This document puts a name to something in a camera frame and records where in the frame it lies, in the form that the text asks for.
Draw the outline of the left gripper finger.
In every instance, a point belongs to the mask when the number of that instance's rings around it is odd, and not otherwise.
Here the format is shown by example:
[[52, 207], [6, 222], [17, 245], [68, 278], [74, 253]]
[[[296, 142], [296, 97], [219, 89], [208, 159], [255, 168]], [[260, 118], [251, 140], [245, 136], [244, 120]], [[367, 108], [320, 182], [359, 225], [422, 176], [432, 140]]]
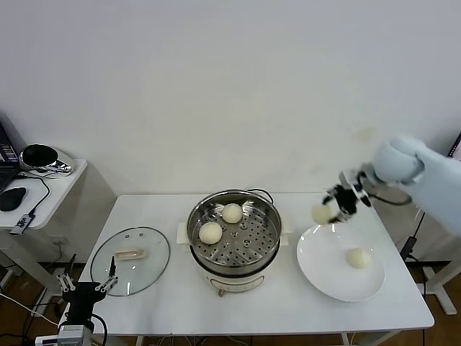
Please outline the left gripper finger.
[[56, 275], [59, 287], [63, 293], [74, 291], [76, 289], [76, 286], [73, 284], [73, 279], [70, 276], [75, 260], [76, 254], [71, 257], [68, 264], [64, 267], [63, 272]]
[[115, 257], [112, 256], [110, 268], [109, 268], [109, 275], [105, 282], [99, 284], [96, 287], [96, 291], [100, 292], [109, 292], [112, 288], [118, 283], [118, 277], [116, 276], [116, 264], [115, 264]]

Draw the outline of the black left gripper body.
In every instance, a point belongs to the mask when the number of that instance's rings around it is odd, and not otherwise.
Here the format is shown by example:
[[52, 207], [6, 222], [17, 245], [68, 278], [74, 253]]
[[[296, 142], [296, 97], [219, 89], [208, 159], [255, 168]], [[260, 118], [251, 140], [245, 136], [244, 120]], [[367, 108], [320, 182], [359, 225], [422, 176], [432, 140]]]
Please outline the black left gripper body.
[[64, 288], [62, 298], [69, 307], [63, 324], [92, 324], [94, 305], [106, 294], [100, 283], [77, 283], [73, 288]]

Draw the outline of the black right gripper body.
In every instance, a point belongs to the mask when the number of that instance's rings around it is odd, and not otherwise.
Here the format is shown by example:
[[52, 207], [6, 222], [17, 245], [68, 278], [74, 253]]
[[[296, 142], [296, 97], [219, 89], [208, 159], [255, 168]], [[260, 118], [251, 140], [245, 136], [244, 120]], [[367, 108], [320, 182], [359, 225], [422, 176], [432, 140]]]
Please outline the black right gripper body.
[[336, 188], [336, 202], [343, 214], [353, 216], [357, 212], [357, 201], [357, 196], [353, 190], [343, 187]]

